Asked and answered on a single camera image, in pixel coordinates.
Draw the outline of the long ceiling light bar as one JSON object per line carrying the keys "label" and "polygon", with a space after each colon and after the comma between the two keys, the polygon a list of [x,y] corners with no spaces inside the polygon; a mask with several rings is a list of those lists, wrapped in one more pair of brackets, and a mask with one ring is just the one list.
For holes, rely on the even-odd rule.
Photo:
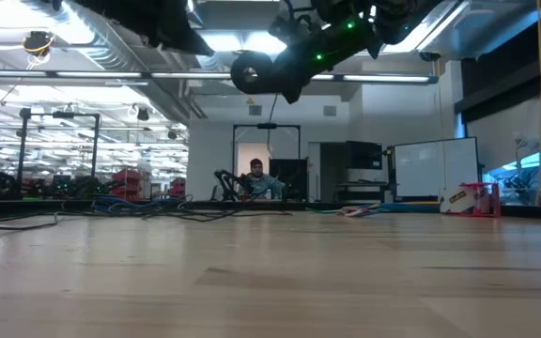
{"label": "long ceiling light bar", "polygon": [[[76,78],[76,79],[173,79],[173,80],[230,80],[228,72],[137,72],[137,71],[64,71],[0,69],[1,78]],[[312,77],[312,82],[365,83],[365,84],[435,84],[437,76],[420,75],[359,75],[321,73]]]}

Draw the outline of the white whiteboard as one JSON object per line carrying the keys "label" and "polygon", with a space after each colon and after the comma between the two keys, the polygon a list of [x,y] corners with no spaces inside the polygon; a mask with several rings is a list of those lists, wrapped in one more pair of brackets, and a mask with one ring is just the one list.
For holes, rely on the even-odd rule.
{"label": "white whiteboard", "polygon": [[394,146],[394,196],[438,197],[443,189],[481,180],[475,137]]}

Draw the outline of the black equipment cart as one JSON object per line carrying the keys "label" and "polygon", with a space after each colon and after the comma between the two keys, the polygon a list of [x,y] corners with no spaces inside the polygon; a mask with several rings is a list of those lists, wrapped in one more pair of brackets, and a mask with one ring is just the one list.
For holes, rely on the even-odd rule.
{"label": "black equipment cart", "polygon": [[389,183],[383,174],[382,144],[346,141],[348,180],[335,186],[333,199],[339,203],[383,203]]}

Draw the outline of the red tape dispenser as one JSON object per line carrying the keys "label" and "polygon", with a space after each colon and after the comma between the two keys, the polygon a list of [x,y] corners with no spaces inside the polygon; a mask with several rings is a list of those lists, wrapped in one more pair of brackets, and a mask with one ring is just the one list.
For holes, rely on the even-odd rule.
{"label": "red tape dispenser", "polygon": [[465,217],[501,217],[500,188],[497,183],[461,183],[444,189],[440,213]]}

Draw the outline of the black plastic spool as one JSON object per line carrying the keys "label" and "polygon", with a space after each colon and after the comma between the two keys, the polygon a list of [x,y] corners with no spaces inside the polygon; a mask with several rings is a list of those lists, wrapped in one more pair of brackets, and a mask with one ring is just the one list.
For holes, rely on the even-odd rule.
{"label": "black plastic spool", "polygon": [[271,93],[272,66],[267,54],[244,51],[231,66],[231,80],[238,90],[246,94]]}

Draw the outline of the black gantry frame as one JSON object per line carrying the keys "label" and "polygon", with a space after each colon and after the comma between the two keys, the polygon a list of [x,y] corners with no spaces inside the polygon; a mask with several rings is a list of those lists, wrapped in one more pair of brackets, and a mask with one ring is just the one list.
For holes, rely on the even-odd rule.
{"label": "black gantry frame", "polygon": [[292,125],[292,124],[276,124],[272,122],[265,122],[265,123],[259,123],[259,124],[237,124],[233,126],[232,130],[232,174],[229,178],[227,178],[225,181],[229,182],[231,181],[229,191],[231,193],[232,199],[235,201],[245,201],[246,199],[249,199],[250,201],[254,201],[256,199],[261,199],[262,197],[265,197],[267,200],[271,200],[272,198],[279,197],[280,200],[283,203],[286,203],[290,197],[290,195],[293,195],[296,201],[300,201],[301,198],[297,197],[296,194],[292,191],[291,185],[285,181],[281,184],[281,190],[275,188],[269,188],[264,193],[256,193],[255,187],[253,186],[254,179],[253,177],[250,177],[247,174],[243,174],[240,177],[237,177],[235,175],[236,172],[236,150],[235,145],[238,141],[238,136],[236,135],[236,131],[239,128],[257,128],[258,130],[264,130],[267,132],[267,151],[269,154],[268,159],[268,165],[262,165],[263,168],[267,168],[270,171],[272,169],[275,169],[276,177],[274,178],[274,182],[277,183],[280,181],[279,174],[280,174],[280,161],[283,161],[284,163],[287,163],[288,160],[285,159],[274,159],[272,157],[272,151],[271,151],[271,131],[276,129],[295,129],[297,131],[297,147],[298,147],[298,158],[296,160],[291,160],[293,163],[296,163],[298,165],[301,164],[302,158],[301,158],[301,126],[300,125]]}
{"label": "black gantry frame", "polygon": [[76,114],[74,112],[63,112],[63,111],[54,111],[53,113],[32,113],[32,110],[30,108],[22,108],[20,111],[20,118],[22,119],[23,124],[21,125],[21,142],[20,142],[20,151],[18,155],[18,168],[17,168],[17,174],[16,174],[16,180],[18,183],[21,183],[23,181],[23,168],[24,168],[24,155],[25,150],[27,146],[27,134],[28,134],[28,120],[32,116],[50,116],[54,119],[72,119],[76,116],[79,117],[88,117],[94,119],[94,126],[92,128],[93,130],[93,137],[92,137],[92,156],[91,156],[91,170],[90,170],[90,177],[94,179],[96,177],[96,170],[97,170],[97,155],[98,155],[98,145],[99,145],[99,137],[100,137],[100,123],[101,123],[101,117],[100,114]]}

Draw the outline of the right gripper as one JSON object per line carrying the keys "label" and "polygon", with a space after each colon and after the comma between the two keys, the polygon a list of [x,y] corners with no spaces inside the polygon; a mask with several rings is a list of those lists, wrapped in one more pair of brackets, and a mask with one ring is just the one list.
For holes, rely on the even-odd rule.
{"label": "right gripper", "polygon": [[366,50],[377,58],[383,46],[372,0],[282,0],[269,34],[286,45],[271,67],[271,92],[288,103],[311,79]]}

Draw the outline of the person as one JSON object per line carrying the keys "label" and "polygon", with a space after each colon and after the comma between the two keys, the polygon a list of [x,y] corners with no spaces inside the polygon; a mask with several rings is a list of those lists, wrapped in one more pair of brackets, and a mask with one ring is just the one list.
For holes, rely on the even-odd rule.
{"label": "person", "polygon": [[245,176],[249,183],[250,194],[255,197],[265,197],[270,192],[271,199],[281,200],[284,197],[285,184],[276,177],[263,172],[263,162],[260,159],[250,161],[250,172]]}

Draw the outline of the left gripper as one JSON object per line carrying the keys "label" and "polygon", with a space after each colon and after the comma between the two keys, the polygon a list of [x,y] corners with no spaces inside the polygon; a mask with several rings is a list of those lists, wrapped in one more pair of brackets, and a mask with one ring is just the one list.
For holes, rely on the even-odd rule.
{"label": "left gripper", "polygon": [[188,0],[73,0],[146,40],[146,45],[184,54],[215,51],[189,25]]}

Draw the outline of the silver ventilation duct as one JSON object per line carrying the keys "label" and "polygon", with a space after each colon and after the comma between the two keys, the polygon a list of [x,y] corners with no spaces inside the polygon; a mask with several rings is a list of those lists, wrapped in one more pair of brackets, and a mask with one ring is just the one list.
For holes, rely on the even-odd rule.
{"label": "silver ventilation duct", "polygon": [[[146,72],[150,67],[141,60],[134,50],[122,39],[114,29],[114,24],[98,17],[86,9],[75,5],[68,8],[53,9],[56,0],[21,0],[31,10],[44,14],[54,20],[56,28],[64,28],[77,23],[93,35],[87,44],[73,44],[57,35],[54,46],[64,51],[75,51],[84,54],[105,71]],[[173,80],[164,84],[161,79],[145,79],[147,85],[141,88],[143,94],[153,103],[168,111],[175,119],[206,118],[207,116],[187,92],[187,82]]]}

